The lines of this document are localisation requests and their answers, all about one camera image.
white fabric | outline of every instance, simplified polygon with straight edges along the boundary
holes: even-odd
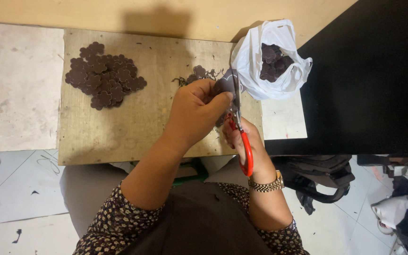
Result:
[[[371,206],[382,223],[396,229],[408,209],[408,195],[392,197]]]

floral patterned sleeve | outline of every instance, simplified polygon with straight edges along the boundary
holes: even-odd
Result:
[[[112,255],[121,252],[153,225],[162,208],[143,210],[131,204],[115,187],[98,211],[88,232],[78,241],[74,255]]]
[[[230,183],[218,183],[220,188],[243,206],[248,212],[250,194],[247,188]],[[295,220],[284,229],[264,231],[258,229],[258,234],[264,240],[274,255],[309,255],[303,249],[302,239],[298,234]]]

metal watch bracelet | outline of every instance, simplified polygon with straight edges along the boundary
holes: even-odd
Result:
[[[263,193],[280,190],[284,188],[283,176],[281,175],[280,171],[277,170],[276,180],[267,184],[255,183],[251,180],[251,178],[248,178],[248,186],[257,192]]]

white cable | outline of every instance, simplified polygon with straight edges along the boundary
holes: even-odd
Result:
[[[45,170],[47,170],[47,171],[49,171],[49,172],[51,172],[51,173],[54,173],[56,176],[61,172],[61,170],[60,170],[59,167],[58,167],[58,161],[57,161],[57,160],[53,160],[53,159],[55,159],[55,158],[54,158],[54,155],[57,154],[57,153],[58,153],[58,151],[56,151],[56,152],[51,156],[51,158],[47,158],[47,157],[45,157],[44,155],[41,155],[43,158],[37,160],[37,164],[39,164],[43,169],[45,169]],[[40,164],[40,163],[39,163],[40,160],[49,160],[49,161],[50,161],[50,169],[48,169],[48,168],[44,167],[42,164]],[[52,165],[57,169],[58,172],[56,172],[56,171],[53,170]]]

beige wall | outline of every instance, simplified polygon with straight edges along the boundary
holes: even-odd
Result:
[[[0,22],[236,42],[259,20],[290,19],[300,47],[355,2],[0,0]]]

